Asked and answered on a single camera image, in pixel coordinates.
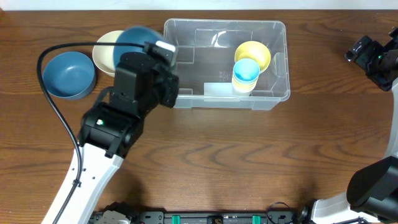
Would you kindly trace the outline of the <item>dark blue bowl front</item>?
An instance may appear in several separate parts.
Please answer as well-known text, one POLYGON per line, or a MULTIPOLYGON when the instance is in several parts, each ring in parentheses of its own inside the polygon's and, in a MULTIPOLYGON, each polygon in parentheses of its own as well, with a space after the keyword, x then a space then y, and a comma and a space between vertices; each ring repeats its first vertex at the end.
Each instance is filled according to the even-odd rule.
MULTIPOLYGON (((135 26, 126 29, 117 39, 117 43, 131 43, 144 45, 145 42, 150 42, 152 44, 156 43, 158 40, 164 40, 163 35, 155 30, 152 30, 144 26, 135 26)), ((143 53, 141 47, 134 46, 115 46, 113 50, 113 62, 116 67, 120 62, 122 54, 126 52, 139 52, 143 53)))

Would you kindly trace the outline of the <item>dark blue bowl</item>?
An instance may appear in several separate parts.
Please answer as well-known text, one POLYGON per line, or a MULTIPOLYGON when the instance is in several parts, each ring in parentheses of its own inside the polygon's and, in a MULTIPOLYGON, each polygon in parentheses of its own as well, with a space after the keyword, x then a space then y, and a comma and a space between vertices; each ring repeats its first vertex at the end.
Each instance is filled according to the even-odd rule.
MULTIPOLYGON (((152 44, 156 43, 158 40, 164 40, 163 35, 155 30, 152 30, 144 26, 135 26, 126 29, 117 39, 117 43, 131 43, 144 45, 145 42, 150 42, 152 44)), ((134 46, 115 46, 113 50, 113 62, 116 67, 120 62, 122 54, 126 52, 139 52, 143 53, 141 47, 134 46)))
POLYGON ((65 52, 54 57, 46 65, 42 77, 51 95, 67 100, 88 96, 96 84, 95 66, 80 52, 65 52))

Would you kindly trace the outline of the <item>clear plastic storage container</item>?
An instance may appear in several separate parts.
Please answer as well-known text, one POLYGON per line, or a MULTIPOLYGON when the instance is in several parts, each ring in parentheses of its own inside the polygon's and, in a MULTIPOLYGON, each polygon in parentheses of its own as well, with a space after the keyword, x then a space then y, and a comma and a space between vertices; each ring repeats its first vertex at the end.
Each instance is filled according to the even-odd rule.
POLYGON ((168 19, 164 39, 178 48, 176 108, 271 110, 290 97, 286 26, 281 21, 168 19), (248 96, 231 83, 234 55, 247 41, 264 44, 271 63, 248 96))

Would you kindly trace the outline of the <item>cream white plastic cup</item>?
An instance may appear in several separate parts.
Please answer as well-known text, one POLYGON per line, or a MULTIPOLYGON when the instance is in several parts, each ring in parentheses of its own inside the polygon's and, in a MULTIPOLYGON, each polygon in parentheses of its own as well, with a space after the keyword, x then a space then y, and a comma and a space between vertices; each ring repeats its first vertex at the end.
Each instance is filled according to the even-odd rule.
POLYGON ((254 88, 241 89, 233 86, 233 94, 236 96, 250 96, 254 88))

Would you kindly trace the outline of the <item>yellow cup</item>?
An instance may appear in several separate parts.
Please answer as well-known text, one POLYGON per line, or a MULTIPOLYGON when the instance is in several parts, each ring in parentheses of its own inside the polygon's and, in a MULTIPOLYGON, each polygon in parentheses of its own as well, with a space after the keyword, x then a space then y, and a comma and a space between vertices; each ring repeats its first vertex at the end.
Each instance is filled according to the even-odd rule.
POLYGON ((249 89, 249 88, 255 88, 256 82, 250 84, 232 82, 232 85, 241 89, 249 89))
POLYGON ((236 76, 232 77, 232 84, 233 86, 235 86, 236 88, 239 89, 254 89, 256 84, 257 84, 257 80, 258 78, 255 78, 253 80, 249 80, 249 81, 244 81, 244 80, 240 80, 238 79, 236 76))

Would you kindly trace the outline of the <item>light blue plastic cup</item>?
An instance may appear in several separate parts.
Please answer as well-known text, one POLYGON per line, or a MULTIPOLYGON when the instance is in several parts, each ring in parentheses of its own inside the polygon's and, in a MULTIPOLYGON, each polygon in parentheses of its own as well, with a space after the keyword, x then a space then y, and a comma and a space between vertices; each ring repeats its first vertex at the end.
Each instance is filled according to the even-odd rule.
POLYGON ((233 67, 233 78, 238 83, 254 83, 260 74, 259 64, 250 58, 238 60, 233 67))

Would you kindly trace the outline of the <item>yellow small bowl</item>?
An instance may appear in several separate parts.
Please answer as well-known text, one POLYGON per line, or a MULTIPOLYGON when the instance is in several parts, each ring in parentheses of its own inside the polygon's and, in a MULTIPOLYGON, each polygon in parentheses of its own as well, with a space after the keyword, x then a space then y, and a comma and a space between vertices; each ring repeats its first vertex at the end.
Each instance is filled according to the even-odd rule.
POLYGON ((271 51, 261 42, 247 41, 238 46, 234 54, 234 61, 249 58, 258 63, 260 73, 267 70, 271 63, 271 51))

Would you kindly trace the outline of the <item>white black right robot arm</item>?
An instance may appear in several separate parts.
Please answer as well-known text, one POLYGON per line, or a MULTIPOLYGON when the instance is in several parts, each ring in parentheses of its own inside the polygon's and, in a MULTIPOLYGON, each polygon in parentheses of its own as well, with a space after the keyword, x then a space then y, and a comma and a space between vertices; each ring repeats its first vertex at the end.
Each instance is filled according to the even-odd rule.
MULTIPOLYGON (((361 67, 383 91, 397 97, 397 31, 386 45, 363 36, 345 57, 361 67)), ((397 110, 393 110, 388 147, 383 158, 357 171, 347 191, 316 200, 298 214, 297 223, 397 222, 397 110)))

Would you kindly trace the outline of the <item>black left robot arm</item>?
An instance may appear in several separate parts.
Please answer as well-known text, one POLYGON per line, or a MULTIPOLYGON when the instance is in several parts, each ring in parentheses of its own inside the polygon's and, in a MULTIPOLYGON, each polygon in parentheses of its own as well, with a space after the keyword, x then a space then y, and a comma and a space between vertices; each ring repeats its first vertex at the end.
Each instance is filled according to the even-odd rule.
POLYGON ((78 150, 44 223, 87 223, 104 188, 141 136, 157 105, 172 108, 178 95, 175 52, 122 54, 114 85, 101 91, 82 120, 78 150))

